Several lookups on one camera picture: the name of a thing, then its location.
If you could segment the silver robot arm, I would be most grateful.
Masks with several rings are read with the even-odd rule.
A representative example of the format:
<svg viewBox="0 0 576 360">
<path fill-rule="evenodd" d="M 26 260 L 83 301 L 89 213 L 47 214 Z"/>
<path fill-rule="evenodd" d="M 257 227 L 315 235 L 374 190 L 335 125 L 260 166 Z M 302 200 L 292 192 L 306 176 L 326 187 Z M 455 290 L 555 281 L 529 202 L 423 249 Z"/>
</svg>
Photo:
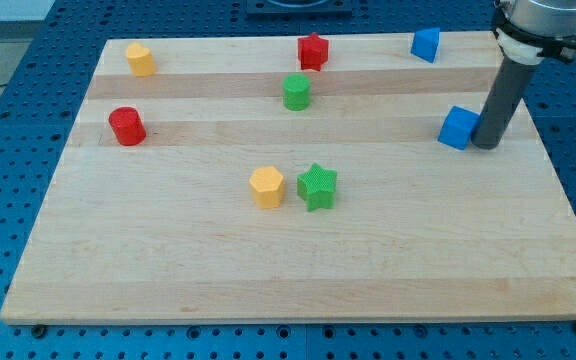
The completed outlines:
<svg viewBox="0 0 576 360">
<path fill-rule="evenodd" d="M 492 31 L 510 60 L 536 66 L 576 59 L 576 0 L 494 0 Z"/>
</svg>

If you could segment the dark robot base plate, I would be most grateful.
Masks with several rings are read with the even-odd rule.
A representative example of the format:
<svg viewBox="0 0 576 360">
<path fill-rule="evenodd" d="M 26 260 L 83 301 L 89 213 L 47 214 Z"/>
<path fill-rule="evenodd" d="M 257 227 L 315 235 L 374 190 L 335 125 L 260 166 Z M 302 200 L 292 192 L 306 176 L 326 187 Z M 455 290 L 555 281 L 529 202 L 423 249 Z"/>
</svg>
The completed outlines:
<svg viewBox="0 0 576 360">
<path fill-rule="evenodd" d="M 353 0 L 244 0 L 248 15 L 319 15 L 352 13 Z"/>
</svg>

